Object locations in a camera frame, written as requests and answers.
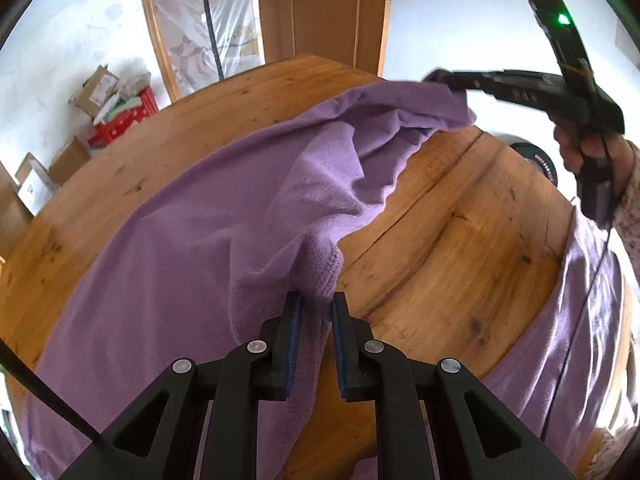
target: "tire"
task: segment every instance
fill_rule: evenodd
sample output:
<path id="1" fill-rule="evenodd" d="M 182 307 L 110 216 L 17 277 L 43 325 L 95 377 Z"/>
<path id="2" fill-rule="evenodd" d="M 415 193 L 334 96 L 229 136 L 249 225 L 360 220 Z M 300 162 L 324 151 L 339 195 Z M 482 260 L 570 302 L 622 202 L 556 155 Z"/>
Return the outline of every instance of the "tire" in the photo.
<path id="1" fill-rule="evenodd" d="M 542 173 L 548 181 L 558 187 L 558 172 L 556 167 L 544 150 L 530 142 L 514 142 L 510 144 L 513 150 L 532 164 Z"/>

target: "sleeve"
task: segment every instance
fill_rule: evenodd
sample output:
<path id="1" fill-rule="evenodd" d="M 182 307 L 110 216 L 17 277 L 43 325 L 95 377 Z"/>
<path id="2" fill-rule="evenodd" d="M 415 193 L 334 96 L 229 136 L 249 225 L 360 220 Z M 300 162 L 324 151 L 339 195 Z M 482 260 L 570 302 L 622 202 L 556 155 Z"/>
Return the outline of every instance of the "sleeve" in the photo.
<path id="1" fill-rule="evenodd" d="M 614 216 L 613 227 L 618 231 L 636 279 L 640 281 L 640 150 L 632 142 L 629 144 L 634 149 L 634 170 Z"/>

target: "wooden table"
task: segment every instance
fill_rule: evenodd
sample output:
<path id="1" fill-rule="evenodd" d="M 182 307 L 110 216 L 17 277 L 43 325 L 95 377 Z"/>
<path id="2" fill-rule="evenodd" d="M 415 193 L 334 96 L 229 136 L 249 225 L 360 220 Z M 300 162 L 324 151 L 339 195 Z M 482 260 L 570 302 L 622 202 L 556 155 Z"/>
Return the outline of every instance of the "wooden table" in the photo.
<path id="1" fill-rule="evenodd" d="M 0 336 L 35 368 L 67 298 L 135 208 L 220 146 L 374 80 L 304 56 L 210 86 L 136 126 L 63 186 L 11 254 Z M 482 377 L 549 297 L 571 220 L 567 200 L 492 136 L 438 132 L 376 221 L 340 242 L 338 289 L 377 338 L 429 362 L 455 356 Z M 8 386 L 19 416 L 24 391 Z M 372 410 L 339 400 L 329 346 L 286 478 L 348 478 L 374 453 Z"/>

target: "purple cloth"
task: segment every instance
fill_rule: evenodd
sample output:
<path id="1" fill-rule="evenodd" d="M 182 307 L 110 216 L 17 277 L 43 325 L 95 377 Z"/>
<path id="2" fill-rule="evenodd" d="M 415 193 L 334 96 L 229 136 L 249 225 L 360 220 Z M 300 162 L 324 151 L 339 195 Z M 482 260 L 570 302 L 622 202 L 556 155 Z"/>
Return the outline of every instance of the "purple cloth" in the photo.
<path id="1" fill-rule="evenodd" d="M 465 95 L 446 86 L 378 82 L 213 153 L 116 233 L 63 310 L 37 373 L 101 431 L 174 359 L 225 356 L 281 313 L 288 290 L 302 290 L 315 307 L 303 316 L 292 397 L 259 412 L 258 478 L 273 480 L 315 401 L 338 240 L 383 210 L 432 132 L 474 120 Z M 44 479 L 88 444 L 31 396 L 20 432 Z"/>
<path id="2" fill-rule="evenodd" d="M 546 444 L 574 468 L 596 425 L 613 372 L 622 323 L 622 272 L 607 250 L 578 325 L 584 298 L 603 250 L 596 225 L 579 208 L 551 297 L 484 384 L 540 436 L 575 333 L 568 365 L 549 416 Z M 376 480 L 376 458 L 361 461 L 351 480 Z"/>

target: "purple towel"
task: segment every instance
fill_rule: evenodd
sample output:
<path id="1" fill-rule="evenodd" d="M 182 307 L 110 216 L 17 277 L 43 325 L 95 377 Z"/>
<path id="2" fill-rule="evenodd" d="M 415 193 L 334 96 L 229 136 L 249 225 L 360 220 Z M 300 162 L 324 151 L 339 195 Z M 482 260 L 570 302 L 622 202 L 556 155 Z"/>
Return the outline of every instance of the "purple towel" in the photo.
<path id="1" fill-rule="evenodd" d="M 225 356 L 281 313 L 288 290 L 302 290 L 316 307 L 303 316 L 292 398 L 260 406 L 258 478 L 273 480 L 315 401 L 338 240 L 383 210 L 432 132 L 474 120 L 465 95 L 443 85 L 378 82 L 213 153 L 116 233 L 63 310 L 37 373 L 103 430 L 174 359 Z M 88 444 L 33 397 L 20 432 L 44 479 Z"/>

